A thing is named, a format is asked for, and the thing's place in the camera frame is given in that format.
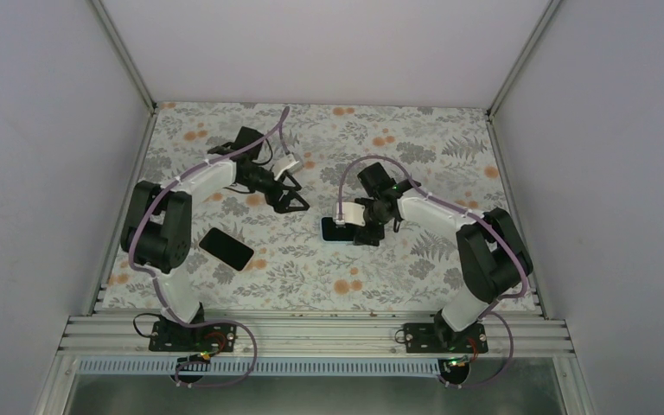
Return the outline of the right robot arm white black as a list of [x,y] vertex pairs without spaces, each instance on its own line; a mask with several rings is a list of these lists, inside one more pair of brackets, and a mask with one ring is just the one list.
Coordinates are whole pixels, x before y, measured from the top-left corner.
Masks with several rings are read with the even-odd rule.
[[408,171],[393,180],[382,163],[370,156],[371,165],[358,179],[367,197],[345,202],[338,195],[334,221],[372,231],[389,222],[410,221],[450,240],[459,256],[464,287],[434,316],[436,345],[454,352],[467,340],[467,331],[502,299],[524,297],[533,261],[513,218],[502,208],[488,212],[447,202],[425,190]]

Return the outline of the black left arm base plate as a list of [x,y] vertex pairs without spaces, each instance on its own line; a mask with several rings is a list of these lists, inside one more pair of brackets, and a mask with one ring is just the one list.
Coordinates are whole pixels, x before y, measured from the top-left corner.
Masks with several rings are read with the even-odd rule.
[[235,324],[218,323],[189,329],[162,317],[152,327],[148,349],[190,354],[233,352],[237,328]]

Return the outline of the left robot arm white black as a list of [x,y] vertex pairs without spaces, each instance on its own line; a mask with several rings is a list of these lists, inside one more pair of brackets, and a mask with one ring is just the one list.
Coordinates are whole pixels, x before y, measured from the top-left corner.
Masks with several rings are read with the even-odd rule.
[[200,347],[207,330],[195,320],[201,301],[183,264],[193,247],[194,209],[234,184],[262,194],[277,214],[310,207],[287,168],[274,172],[258,163],[259,149],[267,138],[242,127],[234,141],[212,148],[201,163],[163,184],[140,181],[132,191],[120,246],[131,269],[150,276],[163,317],[174,323],[171,337],[183,349]]

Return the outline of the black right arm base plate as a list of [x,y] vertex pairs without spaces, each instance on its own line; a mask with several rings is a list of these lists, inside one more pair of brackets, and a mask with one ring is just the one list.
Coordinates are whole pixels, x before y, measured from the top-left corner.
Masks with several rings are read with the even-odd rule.
[[434,323],[408,322],[398,329],[393,339],[405,346],[408,354],[473,354],[487,353],[484,326],[475,322],[462,332],[438,327]]

